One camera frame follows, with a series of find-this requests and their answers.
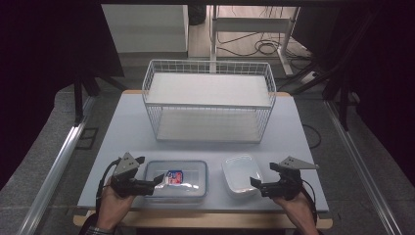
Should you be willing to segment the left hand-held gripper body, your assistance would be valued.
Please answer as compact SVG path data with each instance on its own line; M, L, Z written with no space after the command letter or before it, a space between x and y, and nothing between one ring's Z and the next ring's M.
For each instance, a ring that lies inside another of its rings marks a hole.
M120 197L148 196L154 193L153 181L135 178L139 166L130 153L125 153L120 159L111 179L111 186Z

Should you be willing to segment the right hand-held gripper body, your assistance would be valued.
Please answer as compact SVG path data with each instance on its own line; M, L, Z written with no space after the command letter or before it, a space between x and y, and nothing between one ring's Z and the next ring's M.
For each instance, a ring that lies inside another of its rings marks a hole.
M294 157L288 156L278 163L280 171L276 171L280 179L277 182L261 183L260 193L262 197L283 197L292 200L302 188L302 169L318 169L317 164L311 164Z

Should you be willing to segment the white square dish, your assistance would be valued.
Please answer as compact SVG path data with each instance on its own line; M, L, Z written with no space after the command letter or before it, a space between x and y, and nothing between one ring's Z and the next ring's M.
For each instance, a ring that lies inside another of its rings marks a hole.
M235 199L255 195L258 190L251 185L251 178L261 180L262 175L255 159L248 154L228 158L221 164L228 194Z

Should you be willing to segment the clear food container with lid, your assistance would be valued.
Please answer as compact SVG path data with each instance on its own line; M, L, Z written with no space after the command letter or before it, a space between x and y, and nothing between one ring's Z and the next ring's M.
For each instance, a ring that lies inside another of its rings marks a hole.
M151 161L145 179L162 175L149 196L152 200L199 200L208 192L208 166L204 161Z

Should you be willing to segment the white wire shelf rack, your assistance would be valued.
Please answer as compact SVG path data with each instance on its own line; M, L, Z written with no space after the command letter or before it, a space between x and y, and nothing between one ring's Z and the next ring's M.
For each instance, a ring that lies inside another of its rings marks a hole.
M258 143L276 85L267 63L152 60L142 95L159 141Z

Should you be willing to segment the person's right hand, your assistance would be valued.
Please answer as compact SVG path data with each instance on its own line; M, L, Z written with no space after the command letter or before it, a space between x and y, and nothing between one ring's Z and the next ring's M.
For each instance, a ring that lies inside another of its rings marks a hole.
M275 197L273 202L284 210L295 227L307 230L315 226L311 207L303 193L299 193L290 201Z

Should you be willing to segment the person's left hand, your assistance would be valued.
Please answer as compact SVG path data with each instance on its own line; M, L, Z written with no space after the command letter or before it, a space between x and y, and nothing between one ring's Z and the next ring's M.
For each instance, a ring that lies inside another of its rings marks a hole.
M96 226L107 231L114 230L129 212L134 199L134 196L121 198L112 188L111 180L108 180L102 193Z

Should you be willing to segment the black stand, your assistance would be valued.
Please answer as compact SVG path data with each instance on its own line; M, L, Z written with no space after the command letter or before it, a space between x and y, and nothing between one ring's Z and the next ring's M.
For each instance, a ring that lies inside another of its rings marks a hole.
M125 85L121 84L119 81L115 80L114 78L110 76L100 75L100 78L120 91L127 90L127 87ZM100 88L95 77L91 75L88 75L88 76L78 75L74 79L73 93L74 93L74 110L75 110L74 125L75 126L79 126L84 118L85 109L83 108L82 89L85 89L87 94L91 97L96 97L100 93Z
M328 84L322 92L324 100L333 100L340 94L339 122L345 131L348 131L346 115L348 107L349 78L347 70L350 67L353 55L364 38L370 25L376 19L378 10L365 10L364 14L358 19L356 26L348 32L341 40L339 58L329 70L324 70L311 81L298 88L289 91L291 95L300 93L328 80Z

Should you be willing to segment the white power strip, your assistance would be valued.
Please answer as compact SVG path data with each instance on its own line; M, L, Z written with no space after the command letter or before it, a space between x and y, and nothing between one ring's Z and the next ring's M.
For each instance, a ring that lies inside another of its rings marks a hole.
M316 78L318 76L318 73L315 71L311 71L310 73L308 73L301 81L301 84L307 84L308 82L310 82L311 80L313 80L314 78Z

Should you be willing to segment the white cabinet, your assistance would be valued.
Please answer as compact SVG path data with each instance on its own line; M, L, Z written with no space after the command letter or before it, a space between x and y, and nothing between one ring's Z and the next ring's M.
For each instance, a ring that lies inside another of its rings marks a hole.
M188 51L186 5L102 4L119 53Z

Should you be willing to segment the black bin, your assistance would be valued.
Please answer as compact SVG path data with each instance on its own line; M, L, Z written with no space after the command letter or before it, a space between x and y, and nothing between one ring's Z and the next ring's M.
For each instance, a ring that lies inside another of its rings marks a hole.
M189 5L188 6L188 18L189 25L203 24L207 17L206 5Z

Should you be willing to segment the metal floor rail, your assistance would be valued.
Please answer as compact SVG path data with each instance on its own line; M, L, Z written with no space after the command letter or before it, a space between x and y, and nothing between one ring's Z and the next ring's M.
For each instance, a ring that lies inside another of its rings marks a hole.
M29 208L20 228L16 235L33 235L41 221L43 214L54 195L54 192L61 180L61 177L69 163L70 157L75 149L78 139L89 119L90 112L94 106L95 98L88 97L82 105L82 111L85 112L84 117L78 125L74 125L60 149L58 156L55 158L48 174L46 175L31 207Z
M342 126L339 120L340 113L337 111L336 104L332 101L324 101L324 105L386 232L388 235L402 235L402 231L397 224L389 203L379 189L366 163L363 161L351 135Z

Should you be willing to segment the white desk frame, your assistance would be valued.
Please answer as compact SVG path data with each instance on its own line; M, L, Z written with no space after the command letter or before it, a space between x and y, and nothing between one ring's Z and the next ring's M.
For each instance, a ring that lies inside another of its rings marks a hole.
M248 33L281 33L283 40L276 51L285 75L293 75L292 67L288 61L288 44L294 30L300 7L288 7L292 13L288 18L247 18L247 17L220 17L220 6L213 5L210 14L210 49L209 58L212 61L217 57L218 32L248 32Z

